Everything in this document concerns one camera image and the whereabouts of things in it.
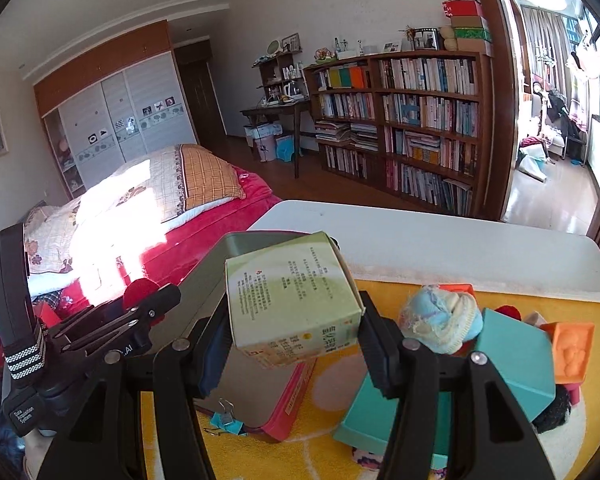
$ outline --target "yellow tablecloth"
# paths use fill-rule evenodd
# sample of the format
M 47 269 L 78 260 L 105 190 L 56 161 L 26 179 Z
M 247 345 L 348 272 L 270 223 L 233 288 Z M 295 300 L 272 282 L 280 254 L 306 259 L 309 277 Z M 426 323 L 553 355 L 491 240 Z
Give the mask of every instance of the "yellow tablecloth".
M 401 283 L 360 282 L 381 314 L 397 319 L 398 311 L 410 294 L 420 287 Z M 537 310 L 549 322 L 592 321 L 596 324 L 587 379 L 582 387 L 583 402 L 578 414 L 560 434 L 550 436 L 558 456 L 548 452 L 558 480 L 571 480 L 584 468 L 600 445 L 600 303 L 552 300 L 532 296 L 477 292 L 480 308 L 512 304 L 523 316 Z M 353 347 L 318 359 L 298 419 L 288 440 L 267 444 L 255 438 L 224 434 L 203 434 L 214 471 L 219 480 L 368 480 L 376 473 L 351 459 L 351 448 L 332 439 L 331 432 L 345 415 L 366 370 L 360 348 Z M 208 418 L 199 415 L 201 427 Z M 142 395 L 142 434 L 149 480 L 162 480 L 153 417 L 152 394 Z M 571 443 L 562 446 L 560 439 Z M 579 451 L 570 450 L 580 443 Z

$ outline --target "metal bolt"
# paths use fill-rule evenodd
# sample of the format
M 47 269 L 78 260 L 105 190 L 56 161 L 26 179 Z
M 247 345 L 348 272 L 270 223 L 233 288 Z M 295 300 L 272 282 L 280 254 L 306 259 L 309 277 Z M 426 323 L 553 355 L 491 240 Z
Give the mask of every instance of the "metal bolt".
M 487 359 L 487 356 L 485 354 L 483 354 L 482 352 L 472 352 L 471 361 L 473 361 L 477 365 L 482 366 L 482 365 L 487 364 L 488 359 Z
M 420 342 L 417 339 L 407 337 L 402 340 L 402 346 L 407 350 L 418 350 L 420 348 Z
M 122 359 L 122 354 L 119 350 L 109 350 L 104 356 L 104 362 L 108 365 L 114 365 Z
M 189 348 L 189 345 L 189 340 L 181 337 L 171 343 L 171 348 L 173 348 L 176 352 L 184 352 L 187 348 Z

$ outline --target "wardrobe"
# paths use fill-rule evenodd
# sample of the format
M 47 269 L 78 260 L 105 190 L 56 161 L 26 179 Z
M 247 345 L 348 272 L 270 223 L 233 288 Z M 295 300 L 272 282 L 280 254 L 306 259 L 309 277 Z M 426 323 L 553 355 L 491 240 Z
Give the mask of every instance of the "wardrobe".
M 156 34 L 162 41 L 156 41 Z M 143 47 L 145 38 L 152 44 Z M 123 55 L 121 49 L 129 44 L 136 48 Z M 114 38 L 86 54 L 86 62 L 95 62 L 95 68 L 89 70 L 78 57 L 34 86 L 49 145 L 71 198 L 138 156 L 196 143 L 166 22 Z M 76 63 L 83 70 L 71 66 Z

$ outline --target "orange plaid pillowcase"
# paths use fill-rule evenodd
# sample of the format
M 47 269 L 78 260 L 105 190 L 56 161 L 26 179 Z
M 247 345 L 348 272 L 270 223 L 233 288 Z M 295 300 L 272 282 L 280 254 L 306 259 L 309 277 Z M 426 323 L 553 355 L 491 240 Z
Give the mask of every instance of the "orange plaid pillowcase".
M 234 168 L 197 144 L 180 146 L 185 210 L 227 197 L 245 198 Z

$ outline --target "white table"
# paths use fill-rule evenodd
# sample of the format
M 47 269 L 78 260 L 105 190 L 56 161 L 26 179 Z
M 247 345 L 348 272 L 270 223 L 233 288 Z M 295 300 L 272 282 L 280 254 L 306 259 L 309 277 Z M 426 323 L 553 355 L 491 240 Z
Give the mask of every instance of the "white table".
M 590 238 L 499 222 L 288 200 L 250 230 L 325 231 L 357 279 L 471 283 L 475 290 L 600 302 Z

